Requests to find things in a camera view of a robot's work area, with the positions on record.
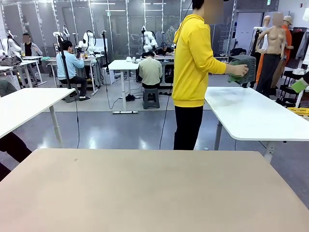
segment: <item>mannequin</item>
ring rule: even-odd
[[[264,17],[262,32],[264,32],[265,30],[267,30],[269,28],[270,20],[271,20],[271,17],[269,15]],[[266,50],[267,47],[268,47],[268,41],[267,41],[267,35],[265,35],[262,49]],[[257,73],[256,73],[256,82],[257,83],[259,82],[261,71],[262,71],[263,58],[264,58],[264,54],[261,54],[260,62],[258,64],[258,69],[257,69]]]
[[[275,70],[281,59],[284,57],[284,49],[286,44],[285,30],[283,26],[283,14],[274,13],[273,25],[271,28],[262,32],[256,45],[256,50],[264,54],[263,66],[259,83],[256,91],[262,93],[269,98],[270,87]],[[258,47],[260,40],[267,35],[268,47],[266,50]]]
[[[293,19],[291,16],[286,16],[283,18],[282,28],[285,30],[285,36],[286,36],[286,42],[287,42],[287,44],[285,45],[285,51],[284,51],[286,58],[285,60],[280,60],[279,65],[277,66],[277,69],[275,71],[272,84],[271,84],[271,91],[270,91],[272,95],[276,95],[276,85],[284,72],[284,68],[286,64],[289,62],[291,49],[294,49],[294,47],[292,46],[292,34],[289,30],[289,26],[292,25],[292,21]]]

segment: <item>gray jacket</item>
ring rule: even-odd
[[[37,55],[42,56],[43,52],[39,49],[39,47],[34,42],[31,42],[31,43],[32,43],[31,44],[31,56],[33,57],[36,57]],[[21,51],[22,53],[25,53],[25,43],[21,44]]]

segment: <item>yellow object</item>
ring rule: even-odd
[[[226,64],[213,57],[211,29],[196,14],[188,15],[175,33],[174,86],[172,98],[178,107],[204,105],[208,73],[223,74]]]
[[[294,112],[297,115],[309,116],[309,108],[288,108],[290,111]]]

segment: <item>beige table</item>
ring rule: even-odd
[[[257,152],[34,151],[0,182],[3,232],[308,232]]]

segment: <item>stool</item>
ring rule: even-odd
[[[62,87],[63,88],[69,88],[67,84],[62,84]],[[66,101],[66,103],[71,103],[73,101],[75,101],[75,98],[78,100],[79,99],[79,91],[78,91],[78,88],[77,88],[77,85],[76,84],[71,84],[71,87],[75,89],[77,95],[73,96],[73,97],[70,97],[69,95],[66,96],[64,98],[64,100]]]
[[[159,93],[157,88],[145,88],[143,100],[143,106],[145,110],[149,108],[160,108]]]

